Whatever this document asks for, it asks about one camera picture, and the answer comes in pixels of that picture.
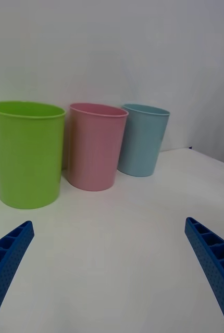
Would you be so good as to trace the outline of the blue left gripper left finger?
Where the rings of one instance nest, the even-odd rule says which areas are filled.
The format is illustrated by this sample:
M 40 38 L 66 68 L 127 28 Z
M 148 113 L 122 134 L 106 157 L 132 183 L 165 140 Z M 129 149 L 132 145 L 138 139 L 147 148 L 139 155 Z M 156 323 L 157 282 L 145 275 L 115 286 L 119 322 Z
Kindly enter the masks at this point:
M 33 237 L 33 224 L 26 221 L 0 239 L 0 307 Z

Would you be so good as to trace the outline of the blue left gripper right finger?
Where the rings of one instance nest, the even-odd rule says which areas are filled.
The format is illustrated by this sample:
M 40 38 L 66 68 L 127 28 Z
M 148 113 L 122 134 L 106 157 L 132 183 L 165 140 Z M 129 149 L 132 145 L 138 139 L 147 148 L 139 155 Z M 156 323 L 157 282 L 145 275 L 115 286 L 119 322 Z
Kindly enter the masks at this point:
M 224 315 L 224 240 L 192 217 L 184 232 Z

